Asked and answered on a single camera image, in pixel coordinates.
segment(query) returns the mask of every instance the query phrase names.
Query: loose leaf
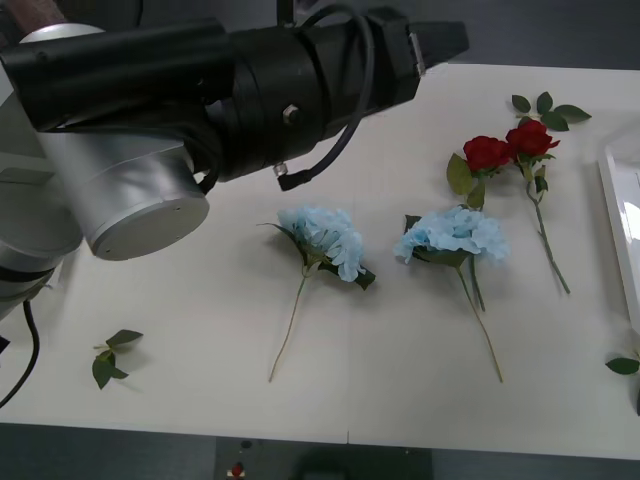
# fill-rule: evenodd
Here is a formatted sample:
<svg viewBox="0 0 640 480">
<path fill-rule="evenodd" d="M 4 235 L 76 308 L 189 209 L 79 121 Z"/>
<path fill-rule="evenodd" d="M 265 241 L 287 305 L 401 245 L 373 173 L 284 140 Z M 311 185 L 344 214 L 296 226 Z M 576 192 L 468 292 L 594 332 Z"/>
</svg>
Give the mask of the loose leaf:
<svg viewBox="0 0 640 480">
<path fill-rule="evenodd" d="M 549 95 L 549 92 L 544 92 L 542 95 L 538 97 L 538 101 L 536 102 L 536 108 L 538 109 L 538 113 L 540 115 L 544 115 L 553 107 L 553 98 Z"/>
<path fill-rule="evenodd" d="M 549 191 L 549 184 L 547 183 L 544 177 L 535 177 L 534 181 L 536 184 L 536 193 L 540 193 L 545 190 L 547 192 Z"/>
<path fill-rule="evenodd" d="M 271 225 L 272 227 L 276 227 L 278 230 L 284 233 L 287 237 L 289 237 L 289 239 L 293 242 L 293 244 L 298 249 L 298 252 L 302 256 L 302 263 L 304 264 L 305 267 L 307 266 L 307 252 L 305 252 L 304 249 L 302 248 L 302 245 L 298 243 L 298 240 L 296 240 L 296 237 L 293 233 L 291 233 L 286 228 L 281 227 L 280 225 L 276 225 L 275 223 L 261 223 L 260 226 L 262 225 Z"/>
<path fill-rule="evenodd" d="M 467 205 L 476 210 L 481 209 L 484 206 L 484 194 L 485 194 L 484 182 L 478 182 L 478 184 L 471 190 L 471 193 L 467 197 Z"/>
<path fill-rule="evenodd" d="M 318 270 L 326 270 L 327 272 L 333 273 L 336 277 L 340 277 L 338 273 L 338 267 L 329 262 L 321 262 L 318 265 Z M 371 285 L 376 279 L 376 276 L 365 268 L 365 273 L 358 273 L 358 276 L 354 280 L 356 284 L 360 286 L 363 290 L 366 290 L 369 285 Z"/>
<path fill-rule="evenodd" d="M 638 373 L 640 362 L 632 358 L 614 358 L 607 363 L 607 367 L 618 375 L 633 375 Z"/>
<path fill-rule="evenodd" d="M 111 376 L 117 380 L 124 380 L 129 376 L 128 373 L 123 372 L 122 370 L 112 366 L 111 367 Z"/>
<path fill-rule="evenodd" d="M 0 337 L 0 354 L 4 352 L 5 348 L 9 346 L 11 342 L 4 337 Z"/>
<path fill-rule="evenodd" d="M 109 362 L 100 359 L 100 355 L 93 360 L 91 371 L 93 372 L 93 378 L 96 380 L 100 390 L 102 390 L 104 386 L 109 383 L 109 380 L 111 380 L 111 372 L 113 368 L 115 367 Z"/>
<path fill-rule="evenodd" d="M 98 360 L 109 362 L 114 367 L 116 366 L 116 356 L 111 350 L 105 350 L 104 352 L 96 356 Z"/>
<path fill-rule="evenodd" d="M 128 373 L 116 368 L 116 356 L 111 350 L 97 355 L 93 360 L 91 370 L 93 372 L 93 378 L 100 390 L 102 390 L 112 378 L 124 380 L 129 376 Z"/>
<path fill-rule="evenodd" d="M 574 105 L 560 105 L 553 111 L 562 115 L 568 123 L 580 123 L 591 118 L 591 115 Z"/>
<path fill-rule="evenodd" d="M 522 113 L 529 113 L 531 111 L 531 104 L 529 100 L 520 95 L 511 95 L 511 104 L 513 108 Z"/>
<path fill-rule="evenodd" d="M 409 229 L 418 223 L 422 217 L 418 217 L 416 215 L 405 215 L 404 218 L 406 219 L 404 233 L 407 233 Z"/>
<path fill-rule="evenodd" d="M 547 112 L 542 115 L 540 121 L 556 132 L 566 132 L 569 130 L 569 124 L 558 112 Z"/>
<path fill-rule="evenodd" d="M 419 260 L 438 265 L 447 265 L 453 268 L 460 268 L 464 261 L 469 258 L 472 253 L 465 250 L 427 250 L 426 248 L 414 248 L 413 256 Z"/>
<path fill-rule="evenodd" d="M 451 155 L 447 166 L 447 180 L 451 190 L 457 195 L 467 195 L 473 188 L 473 177 L 469 165 L 460 155 Z"/>
<path fill-rule="evenodd" d="M 107 345 L 111 348 L 118 345 L 124 345 L 125 343 L 133 342 L 142 336 L 141 333 L 134 332 L 132 330 L 120 330 L 113 337 L 107 340 Z"/>
</svg>

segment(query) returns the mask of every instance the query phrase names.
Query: screw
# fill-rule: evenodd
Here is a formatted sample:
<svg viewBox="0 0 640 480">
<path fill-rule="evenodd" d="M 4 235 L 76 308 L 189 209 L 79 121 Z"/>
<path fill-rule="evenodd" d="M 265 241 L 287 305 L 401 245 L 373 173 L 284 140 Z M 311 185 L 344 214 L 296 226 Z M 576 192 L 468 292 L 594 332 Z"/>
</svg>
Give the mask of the screw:
<svg viewBox="0 0 640 480">
<path fill-rule="evenodd" d="M 284 163 L 278 163 L 273 166 L 273 173 L 276 174 L 276 177 L 281 177 L 282 175 L 286 175 L 289 172 L 287 165 Z"/>
</svg>

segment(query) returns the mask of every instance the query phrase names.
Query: red rose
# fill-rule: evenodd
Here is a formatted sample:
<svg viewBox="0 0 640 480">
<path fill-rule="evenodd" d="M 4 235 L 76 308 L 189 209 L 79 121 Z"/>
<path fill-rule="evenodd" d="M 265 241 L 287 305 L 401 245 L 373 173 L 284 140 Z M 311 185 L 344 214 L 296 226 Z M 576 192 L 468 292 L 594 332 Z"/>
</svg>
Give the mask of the red rose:
<svg viewBox="0 0 640 480">
<path fill-rule="evenodd" d="M 490 137 L 476 137 L 464 144 L 469 170 L 477 172 L 485 168 L 497 168 L 511 160 L 512 152 L 508 143 Z"/>
<path fill-rule="evenodd" d="M 557 146 L 560 140 L 553 142 L 553 137 L 547 135 L 547 127 L 536 120 L 530 120 L 507 133 L 507 142 L 513 148 L 514 155 L 524 153 L 530 157 L 544 155 L 547 150 Z"/>
</svg>

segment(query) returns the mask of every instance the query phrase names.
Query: rose stem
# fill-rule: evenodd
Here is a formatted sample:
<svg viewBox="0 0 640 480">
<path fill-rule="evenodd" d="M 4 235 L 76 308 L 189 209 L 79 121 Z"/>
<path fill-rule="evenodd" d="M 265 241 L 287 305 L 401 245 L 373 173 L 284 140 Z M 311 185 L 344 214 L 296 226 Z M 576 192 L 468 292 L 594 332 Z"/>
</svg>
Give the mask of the rose stem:
<svg viewBox="0 0 640 480">
<path fill-rule="evenodd" d="M 484 337 L 487 339 L 487 343 L 489 344 L 489 349 L 491 350 L 491 356 L 493 357 L 493 363 L 496 364 L 496 370 L 498 371 L 498 378 L 500 378 L 500 383 L 504 383 L 504 378 L 502 377 L 502 371 L 500 370 L 500 364 L 498 363 L 498 357 L 496 357 L 496 352 L 493 350 L 493 344 L 491 343 L 491 339 L 489 338 L 489 333 L 487 329 L 484 328 L 484 324 L 482 320 L 480 320 L 480 315 L 478 315 L 478 311 L 476 310 L 475 305 L 473 304 L 473 300 L 471 300 L 471 295 L 469 295 L 469 289 L 467 288 L 467 282 L 464 280 L 464 276 L 462 275 L 462 271 L 460 268 L 456 268 L 456 272 L 458 272 L 458 277 L 460 277 L 460 281 L 462 282 L 462 286 L 464 287 L 464 293 L 467 294 L 467 300 L 469 300 L 469 305 L 473 309 L 473 313 L 476 315 L 478 319 L 478 323 L 482 327 L 482 331 L 484 332 Z"/>
<path fill-rule="evenodd" d="M 544 222 L 542 221 L 542 212 L 540 211 L 540 200 L 536 200 L 531 195 L 531 183 L 532 182 L 527 182 L 527 197 L 529 197 L 529 200 L 531 200 L 531 202 L 533 202 L 533 205 L 536 207 L 536 215 L 538 217 L 538 223 L 540 224 L 540 236 L 542 237 L 542 241 L 544 243 L 544 249 L 547 252 L 547 257 L 549 258 L 549 262 L 551 263 L 553 270 L 556 272 L 556 275 L 560 279 L 560 283 L 562 283 L 562 287 L 564 288 L 564 291 L 567 292 L 567 294 L 570 294 L 571 290 L 569 290 L 569 286 L 567 285 L 567 282 L 565 282 L 564 277 L 562 276 L 562 273 L 560 273 L 560 269 L 556 264 L 556 261 L 553 259 L 553 253 L 551 252 L 551 246 L 549 245 L 547 232 L 544 228 Z"/>
<path fill-rule="evenodd" d="M 271 375 L 269 375 L 269 383 L 273 380 L 273 376 L 276 374 L 276 368 L 278 366 L 278 362 L 280 361 L 280 357 L 282 356 L 282 352 L 287 346 L 287 342 L 289 341 L 289 335 L 291 335 L 291 328 L 293 327 L 293 318 L 296 315 L 296 309 L 298 308 L 298 300 L 300 300 L 300 294 L 302 293 L 302 288 L 304 287 L 304 282 L 308 278 L 308 275 L 305 272 L 302 272 L 302 282 L 300 282 L 300 287 L 298 288 L 298 294 L 296 295 L 296 303 L 293 305 L 293 312 L 291 313 L 291 320 L 289 320 L 289 328 L 287 329 L 287 335 L 284 337 L 284 342 L 282 343 L 282 347 L 280 347 L 280 352 L 278 352 L 278 356 L 276 357 L 276 361 L 273 363 L 273 368 L 271 369 Z"/>
<path fill-rule="evenodd" d="M 472 255 L 469 261 L 470 270 L 471 270 L 471 288 L 475 291 L 475 294 L 478 296 L 478 302 L 480 302 L 480 308 L 483 312 L 486 312 L 484 308 L 484 300 L 482 299 L 482 293 L 480 292 L 480 284 L 478 283 L 478 278 L 476 277 L 476 256 Z"/>
</svg>

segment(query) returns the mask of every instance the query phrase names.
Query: robotic arm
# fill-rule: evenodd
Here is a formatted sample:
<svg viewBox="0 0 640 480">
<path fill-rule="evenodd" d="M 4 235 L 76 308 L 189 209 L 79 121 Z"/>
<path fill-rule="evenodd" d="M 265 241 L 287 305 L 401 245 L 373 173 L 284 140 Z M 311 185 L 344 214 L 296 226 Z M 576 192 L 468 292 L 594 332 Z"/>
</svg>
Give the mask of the robotic arm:
<svg viewBox="0 0 640 480">
<path fill-rule="evenodd" d="M 317 25 L 333 13 L 352 18 Z M 0 300 L 4 281 L 14 296 L 27 291 L 82 236 L 107 260 L 171 245 L 204 221 L 217 181 L 267 167 L 282 190 L 312 180 L 363 116 L 413 99 L 426 69 L 467 48 L 462 23 L 411 24 L 391 8 L 360 16 L 330 6 L 301 27 L 231 34 L 216 20 L 34 32 L 0 52 L 0 85 L 13 90 L 0 118 L 11 113 L 35 132 L 33 156 L 48 167 L 0 156 L 0 202 L 29 204 L 42 222 L 0 212 Z M 343 129 L 318 165 L 287 172 L 284 162 Z M 16 229 L 34 228 L 55 245 L 25 248 L 33 232 Z"/>
</svg>

